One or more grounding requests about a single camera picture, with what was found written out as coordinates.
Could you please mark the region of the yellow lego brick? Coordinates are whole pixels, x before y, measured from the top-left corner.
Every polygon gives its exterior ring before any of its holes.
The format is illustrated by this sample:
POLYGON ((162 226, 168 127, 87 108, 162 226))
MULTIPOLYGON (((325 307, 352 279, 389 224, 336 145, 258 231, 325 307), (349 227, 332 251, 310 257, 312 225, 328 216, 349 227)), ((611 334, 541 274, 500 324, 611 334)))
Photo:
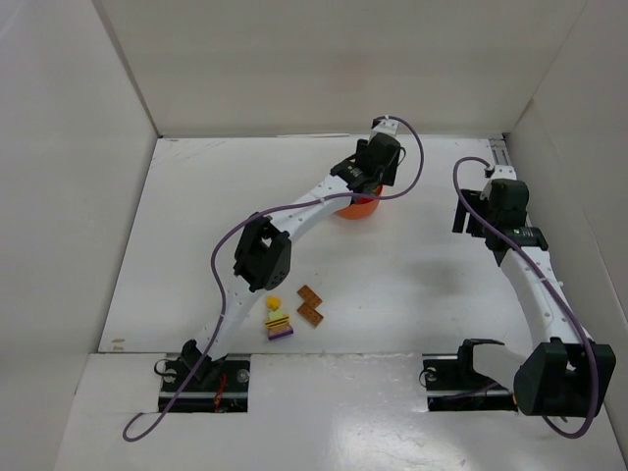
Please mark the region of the yellow lego brick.
POLYGON ((266 298, 266 307, 271 311, 276 311, 282 306, 282 301, 275 296, 268 296, 266 298))

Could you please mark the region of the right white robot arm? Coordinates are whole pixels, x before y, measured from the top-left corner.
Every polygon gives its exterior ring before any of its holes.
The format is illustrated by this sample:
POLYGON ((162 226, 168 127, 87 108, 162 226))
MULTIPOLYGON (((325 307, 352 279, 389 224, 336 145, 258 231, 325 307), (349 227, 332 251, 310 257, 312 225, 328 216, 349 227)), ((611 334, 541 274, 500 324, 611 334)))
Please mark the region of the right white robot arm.
POLYGON ((544 234, 527 223, 527 185, 493 179, 482 191, 459 188, 457 194, 453 231, 484 240, 515 291, 533 342, 527 358, 506 353, 495 380, 512 386, 528 416, 597 416, 616 357, 573 315, 544 234))

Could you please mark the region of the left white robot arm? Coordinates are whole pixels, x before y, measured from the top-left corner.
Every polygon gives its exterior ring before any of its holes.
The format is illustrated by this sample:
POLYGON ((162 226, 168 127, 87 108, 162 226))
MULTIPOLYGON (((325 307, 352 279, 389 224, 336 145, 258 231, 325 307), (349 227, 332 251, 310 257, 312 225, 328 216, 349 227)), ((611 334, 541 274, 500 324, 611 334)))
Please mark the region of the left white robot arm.
POLYGON ((381 120, 368 138, 357 141, 351 156, 295 202, 256 212, 226 234, 241 232, 231 289, 217 283, 222 302, 218 321, 205 325, 181 353, 181 362, 198 384, 207 386, 216 378, 253 304, 286 279, 292 246, 328 216, 361 199, 375 200, 379 187, 394 185, 402 153, 395 127, 396 122, 381 120))

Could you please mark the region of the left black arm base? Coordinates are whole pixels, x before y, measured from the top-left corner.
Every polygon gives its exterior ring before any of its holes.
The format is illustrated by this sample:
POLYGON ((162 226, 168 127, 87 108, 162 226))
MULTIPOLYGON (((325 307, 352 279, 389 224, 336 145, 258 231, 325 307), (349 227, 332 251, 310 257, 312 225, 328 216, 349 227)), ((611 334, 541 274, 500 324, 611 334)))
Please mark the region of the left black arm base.
MULTIPOLYGON (((250 355, 228 356, 208 386, 192 379, 171 407, 172 413, 245 413, 248 409, 250 355)), ((163 412, 186 377, 179 359, 163 358, 153 366, 161 379, 158 411, 163 412)))

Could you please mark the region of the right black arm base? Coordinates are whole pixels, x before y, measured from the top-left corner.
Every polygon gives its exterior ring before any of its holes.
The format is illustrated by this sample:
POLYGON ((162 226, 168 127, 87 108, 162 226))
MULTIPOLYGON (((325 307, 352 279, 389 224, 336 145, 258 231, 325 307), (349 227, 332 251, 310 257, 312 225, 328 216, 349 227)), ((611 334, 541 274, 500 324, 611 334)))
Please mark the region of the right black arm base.
POLYGON ((518 411, 507 388, 474 370, 474 350, 479 345, 504 343, 467 339, 455 353, 422 355, 419 383, 426 390, 430 412, 518 411))

